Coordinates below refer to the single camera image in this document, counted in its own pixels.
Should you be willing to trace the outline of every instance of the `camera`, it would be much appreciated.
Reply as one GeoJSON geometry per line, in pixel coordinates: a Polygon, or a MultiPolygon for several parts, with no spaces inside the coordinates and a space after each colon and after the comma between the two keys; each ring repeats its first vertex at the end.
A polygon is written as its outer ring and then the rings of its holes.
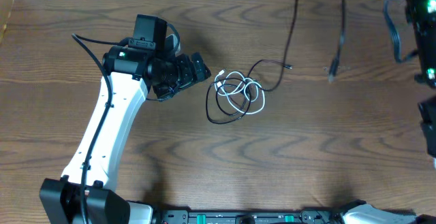
{"type": "Polygon", "coordinates": [[[142,78],[147,89],[152,86],[157,99],[164,101],[211,76],[200,53],[189,59],[186,54],[177,56],[179,51],[180,36],[171,24],[138,14],[133,37],[111,47],[103,56],[103,67],[108,75],[116,71],[142,78]],[[174,34],[166,36],[168,27],[174,34]]]}

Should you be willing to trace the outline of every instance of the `wooden tabletop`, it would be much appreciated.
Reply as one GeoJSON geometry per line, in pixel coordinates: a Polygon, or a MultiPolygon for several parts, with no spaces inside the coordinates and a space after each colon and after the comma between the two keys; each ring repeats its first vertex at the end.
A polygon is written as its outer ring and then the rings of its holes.
{"type": "MultiPolygon", "coordinates": [[[[0,46],[0,223],[45,223],[39,189],[59,179],[97,101],[101,74],[71,38],[132,36],[136,14],[171,22],[183,51],[199,51],[213,77],[280,59],[294,0],[16,0],[0,46]]],[[[417,103],[418,61],[397,65],[383,0],[347,0],[337,79],[340,0],[300,0],[281,86],[265,109],[229,125],[207,121],[211,79],[163,103],[146,102],[132,125],[116,192],[192,209],[301,209],[364,199],[375,207],[436,214],[436,171],[417,103]]],[[[416,47],[404,3],[392,4],[404,53],[416,47]]],[[[109,46],[90,44],[102,57],[109,46]]],[[[264,86],[277,67],[254,74],[264,86]]]]}

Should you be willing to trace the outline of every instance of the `white cable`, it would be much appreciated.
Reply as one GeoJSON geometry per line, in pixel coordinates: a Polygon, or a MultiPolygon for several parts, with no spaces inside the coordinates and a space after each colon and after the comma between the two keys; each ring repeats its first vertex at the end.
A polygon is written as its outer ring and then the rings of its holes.
{"type": "Polygon", "coordinates": [[[244,96],[245,98],[247,98],[250,102],[255,102],[258,97],[259,97],[259,89],[262,92],[262,107],[259,108],[258,110],[256,110],[255,112],[246,112],[246,115],[252,115],[252,114],[257,114],[258,112],[262,111],[265,107],[265,92],[264,90],[262,90],[262,85],[259,84],[259,82],[251,79],[251,78],[246,78],[242,73],[240,73],[239,71],[232,71],[230,72],[225,78],[229,78],[231,75],[233,74],[238,74],[243,81],[241,81],[236,87],[234,87],[233,91],[231,92],[227,92],[224,89],[224,84],[227,80],[224,80],[222,83],[221,81],[218,81],[218,77],[223,75],[225,72],[225,69],[222,69],[216,76],[215,76],[215,90],[217,91],[217,93],[221,96],[225,96],[227,97],[227,100],[229,101],[229,104],[238,112],[240,113],[245,113],[244,111],[239,110],[239,108],[237,106],[234,105],[234,103],[232,102],[232,100],[230,99],[230,96],[232,95],[237,95],[239,94],[241,91],[244,92],[244,96]],[[250,87],[250,85],[254,85],[255,90],[256,90],[256,97],[254,99],[250,99],[250,97],[247,95],[247,89],[250,87]]]}

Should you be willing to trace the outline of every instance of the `wooden table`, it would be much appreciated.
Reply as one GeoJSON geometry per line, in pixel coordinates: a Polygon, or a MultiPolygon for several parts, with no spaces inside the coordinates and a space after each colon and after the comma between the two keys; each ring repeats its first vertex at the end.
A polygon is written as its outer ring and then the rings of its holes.
{"type": "MultiPolygon", "coordinates": [[[[45,223],[38,197],[58,179],[87,127],[100,73],[71,38],[119,41],[136,14],[171,22],[183,50],[200,51],[213,77],[280,59],[294,0],[16,0],[0,46],[0,223],[45,223]]],[[[360,198],[378,208],[436,214],[433,161],[417,103],[417,61],[397,65],[383,0],[347,0],[342,68],[325,67],[339,39],[340,0],[300,0],[281,86],[260,114],[230,125],[207,121],[210,80],[134,121],[116,192],[125,199],[192,209],[301,209],[360,198]]],[[[403,5],[392,17],[405,22],[403,5]]],[[[405,51],[411,27],[399,25],[405,51]]],[[[90,44],[102,57],[109,46],[90,44]]],[[[264,86],[277,67],[255,74],[264,86]]]]}

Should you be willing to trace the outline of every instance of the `green light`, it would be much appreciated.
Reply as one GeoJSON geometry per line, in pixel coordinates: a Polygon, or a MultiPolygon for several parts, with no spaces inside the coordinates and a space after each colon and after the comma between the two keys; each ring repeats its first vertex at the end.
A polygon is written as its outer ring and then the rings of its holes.
{"type": "Polygon", "coordinates": [[[429,2],[427,3],[427,12],[436,12],[436,0],[429,0],[429,2]]]}

